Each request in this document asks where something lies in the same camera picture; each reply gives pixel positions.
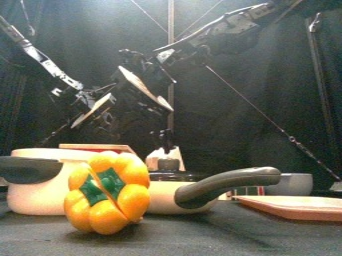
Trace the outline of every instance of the pink tray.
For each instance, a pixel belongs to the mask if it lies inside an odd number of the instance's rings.
[[[135,154],[134,150],[128,145],[118,145],[118,144],[59,144],[59,148],[86,150],[92,152],[112,150],[116,153],[128,152]]]
[[[293,220],[342,221],[342,199],[301,196],[235,196],[241,203]]]

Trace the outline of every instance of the white bowl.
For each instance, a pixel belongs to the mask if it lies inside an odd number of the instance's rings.
[[[95,152],[55,149],[29,148],[16,149],[12,156],[56,159],[63,162],[60,173],[51,180],[37,184],[8,185],[7,203],[11,210],[29,215],[64,215],[63,203],[68,189],[68,177],[80,162],[98,154]]]
[[[310,173],[282,173],[279,183],[265,187],[265,194],[309,196],[313,191],[313,185],[313,175]]]

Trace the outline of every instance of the cutting board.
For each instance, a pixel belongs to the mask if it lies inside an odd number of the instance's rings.
[[[342,221],[342,199],[310,196],[235,196],[239,202],[291,220]]]

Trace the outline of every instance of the pan handle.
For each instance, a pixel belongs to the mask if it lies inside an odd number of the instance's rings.
[[[62,166],[54,159],[0,156],[0,177],[9,183],[35,184],[58,176]]]
[[[281,171],[274,167],[227,171],[179,187],[175,191],[175,203],[182,208],[196,209],[237,187],[274,185],[279,180]]]

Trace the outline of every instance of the black pot handle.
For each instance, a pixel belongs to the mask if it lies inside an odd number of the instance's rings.
[[[58,176],[63,163],[52,159],[0,157],[0,177],[9,183],[35,184]]]
[[[186,209],[204,206],[225,192],[247,186],[269,186],[281,180],[281,171],[274,167],[254,167],[227,171],[182,186],[175,191],[175,203]]]

